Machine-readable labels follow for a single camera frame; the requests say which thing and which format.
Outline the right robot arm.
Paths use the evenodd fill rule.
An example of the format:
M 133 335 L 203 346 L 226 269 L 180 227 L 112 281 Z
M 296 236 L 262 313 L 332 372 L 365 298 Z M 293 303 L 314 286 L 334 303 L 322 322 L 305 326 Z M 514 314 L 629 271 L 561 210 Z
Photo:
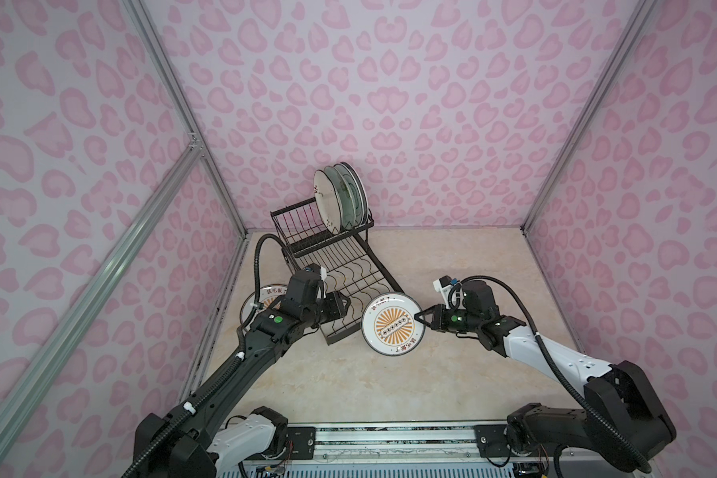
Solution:
M 621 472 L 648 473 L 651 460 L 677 438 L 676 427 L 646 373 L 633 362 L 591 358 L 543 336 L 518 294 L 490 276 L 435 284 L 443 301 L 414 314 L 432 331 L 476 340 L 485 350 L 535 368 L 573 398 L 574 408 L 530 402 L 508 415 L 505 447 L 530 455 L 555 446 L 595 452 Z

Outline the white plate quatrefoil emblem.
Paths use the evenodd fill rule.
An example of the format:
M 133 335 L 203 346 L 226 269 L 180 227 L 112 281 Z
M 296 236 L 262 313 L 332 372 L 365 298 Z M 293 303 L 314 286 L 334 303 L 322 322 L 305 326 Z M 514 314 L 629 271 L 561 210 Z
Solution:
M 342 175 L 342 177 L 346 181 L 346 183 L 348 183 L 348 188 L 352 195 L 352 198 L 354 201 L 354 206 L 356 209 L 356 220 L 355 220 L 356 227 L 355 228 L 357 228 L 360 226 L 359 222 L 362 219 L 362 203 L 360 202 L 360 195 L 359 195 L 358 189 L 356 187 L 356 183 L 354 183 L 354 179 L 353 179 L 352 175 L 350 175 L 350 173 L 348 172 L 348 169 L 346 169 L 346 167 L 344 167 L 344 165 L 341 165 L 341 163 L 338 163 L 335 166 L 335 169 Z

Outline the cream floral rim plate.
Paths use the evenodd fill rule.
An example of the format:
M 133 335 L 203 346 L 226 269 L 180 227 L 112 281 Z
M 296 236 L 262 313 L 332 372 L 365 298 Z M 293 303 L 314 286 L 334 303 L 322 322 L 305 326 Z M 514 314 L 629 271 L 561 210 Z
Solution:
M 336 189 L 328 175 L 319 169 L 314 176 L 314 197 L 326 229 L 337 235 L 342 231 L 342 210 Z

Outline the light blue flower plate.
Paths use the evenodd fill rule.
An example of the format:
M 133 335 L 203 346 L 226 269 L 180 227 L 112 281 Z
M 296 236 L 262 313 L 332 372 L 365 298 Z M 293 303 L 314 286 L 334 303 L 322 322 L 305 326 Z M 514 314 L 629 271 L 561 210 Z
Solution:
M 342 231 L 352 230 L 356 227 L 356 209 L 348 183 L 334 167 L 326 167 L 325 173 L 334 187 L 336 197 L 338 197 Z

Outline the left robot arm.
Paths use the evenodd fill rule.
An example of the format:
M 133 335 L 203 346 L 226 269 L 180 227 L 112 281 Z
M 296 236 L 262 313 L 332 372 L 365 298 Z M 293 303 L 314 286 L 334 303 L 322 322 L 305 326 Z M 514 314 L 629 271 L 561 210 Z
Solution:
M 344 318 L 350 300 L 325 291 L 326 270 L 312 264 L 289 280 L 286 294 L 237 330 L 239 345 L 223 365 L 171 408 L 137 426 L 133 462 L 125 477 L 212 477 L 209 452 L 227 415 L 252 384 L 290 348 L 324 323 Z

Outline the dark green rim plate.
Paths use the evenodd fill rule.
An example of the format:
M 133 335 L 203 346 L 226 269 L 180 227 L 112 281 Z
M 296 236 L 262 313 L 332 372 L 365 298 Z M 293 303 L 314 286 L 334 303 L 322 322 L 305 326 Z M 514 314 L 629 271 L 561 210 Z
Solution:
M 352 167 L 350 163 L 342 161 L 341 165 L 344 165 L 344 167 L 348 169 L 348 172 L 350 173 L 350 175 L 352 175 L 354 179 L 354 183 L 356 183 L 358 195 L 360 195 L 360 202 L 362 203 L 362 219 L 360 220 L 358 225 L 364 225 L 368 222 L 368 219 L 370 218 L 370 207 L 368 206 L 368 197 L 366 196 L 366 189 L 364 188 L 364 183 L 362 183 L 360 175 L 358 175 L 356 169 L 354 169 L 354 167 Z

